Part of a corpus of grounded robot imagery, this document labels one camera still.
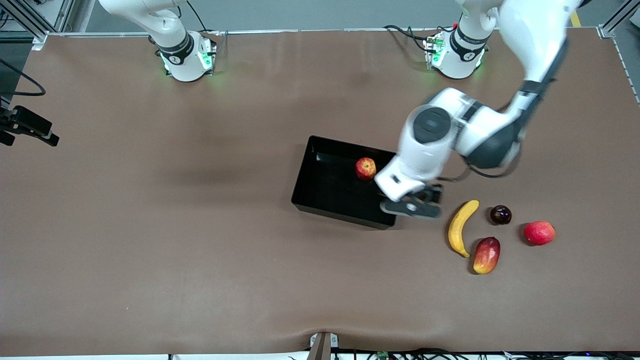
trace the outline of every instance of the black rectangular bin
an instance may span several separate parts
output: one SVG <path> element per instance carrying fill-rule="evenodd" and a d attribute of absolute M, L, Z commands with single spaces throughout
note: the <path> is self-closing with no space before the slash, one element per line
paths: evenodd
<path fill-rule="evenodd" d="M 380 209 L 385 199 L 373 180 L 356 176 L 360 158 L 371 158 L 380 171 L 394 152 L 310 136 L 291 202 L 301 211 L 376 229 L 396 224 L 396 216 Z"/>

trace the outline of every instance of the white robot link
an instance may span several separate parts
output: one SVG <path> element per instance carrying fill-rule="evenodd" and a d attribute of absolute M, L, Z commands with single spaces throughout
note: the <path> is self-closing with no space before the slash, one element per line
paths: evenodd
<path fill-rule="evenodd" d="M 186 31 L 171 11 L 186 0 L 99 0 L 112 15 L 148 31 L 167 71 L 179 81 L 195 81 L 213 71 L 216 44 L 196 31 Z"/>
<path fill-rule="evenodd" d="M 375 177 L 386 195 L 386 213 L 420 218 L 440 215 L 437 180 L 451 149 L 477 169 L 509 165 L 520 151 L 526 125 L 564 60 L 566 24 L 581 0 L 456 0 L 463 7 L 457 28 L 443 31 L 439 69 L 460 78 L 471 74 L 497 21 L 505 44 L 525 72 L 504 113 L 447 88 L 415 108 L 404 123 L 398 152 Z M 473 53 L 476 57 L 465 54 Z"/>

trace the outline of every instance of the yellow banana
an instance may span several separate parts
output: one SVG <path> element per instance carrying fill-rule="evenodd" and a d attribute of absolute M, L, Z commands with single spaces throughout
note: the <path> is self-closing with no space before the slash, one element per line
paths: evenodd
<path fill-rule="evenodd" d="M 468 258 L 470 255 L 465 249 L 465 242 L 462 240 L 462 228 L 465 222 L 478 210 L 480 202 L 478 200 L 469 200 L 462 208 L 458 210 L 456 215 L 449 224 L 449 244 L 460 255 Z"/>

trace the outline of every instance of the apple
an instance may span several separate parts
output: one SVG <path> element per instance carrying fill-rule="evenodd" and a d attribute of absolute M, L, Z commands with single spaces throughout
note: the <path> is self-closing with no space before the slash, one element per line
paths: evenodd
<path fill-rule="evenodd" d="M 499 258 L 500 242 L 498 239 L 491 237 L 480 240 L 476 247 L 474 271 L 481 275 L 489 274 L 498 265 Z"/>
<path fill-rule="evenodd" d="M 546 221 L 534 221 L 525 226 L 524 236 L 531 245 L 544 245 L 554 241 L 556 229 Z"/>
<path fill-rule="evenodd" d="M 360 180 L 371 180 L 376 173 L 376 163 L 372 159 L 362 158 L 356 162 L 356 175 Z"/>

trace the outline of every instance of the table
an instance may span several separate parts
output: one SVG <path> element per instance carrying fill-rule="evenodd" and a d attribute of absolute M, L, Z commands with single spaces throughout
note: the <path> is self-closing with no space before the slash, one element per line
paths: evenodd
<path fill-rule="evenodd" d="M 307 138 L 393 151 L 448 86 L 501 106 L 523 76 L 501 39 L 457 81 L 386 32 L 216 39 L 196 83 L 166 77 L 145 38 L 51 36 L 31 53 L 48 93 L 13 105 L 61 140 L 0 149 L 0 355 L 284 352 L 317 331 L 342 348 L 637 350 L 640 110 L 595 29 L 569 30 L 512 176 L 448 184 L 442 219 L 388 231 L 289 202 Z M 444 175 L 461 170 L 452 157 Z M 469 199 L 467 248 L 501 240 L 490 275 L 445 239 Z M 511 225 L 488 223 L 497 204 Z M 528 247 L 534 220 L 557 240 Z"/>

